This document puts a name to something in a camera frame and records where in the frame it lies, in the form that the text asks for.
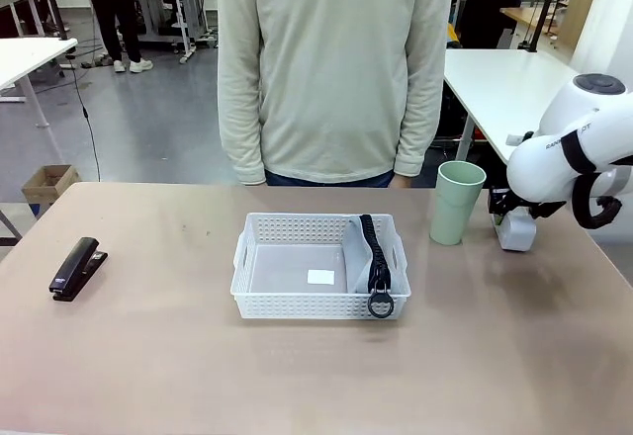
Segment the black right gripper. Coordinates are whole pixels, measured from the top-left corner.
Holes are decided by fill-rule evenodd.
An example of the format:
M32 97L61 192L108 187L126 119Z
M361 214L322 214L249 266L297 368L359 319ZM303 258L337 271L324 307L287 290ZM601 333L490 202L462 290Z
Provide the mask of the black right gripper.
M503 217L516 207L517 196L509 188L489 188L488 209L490 214Z

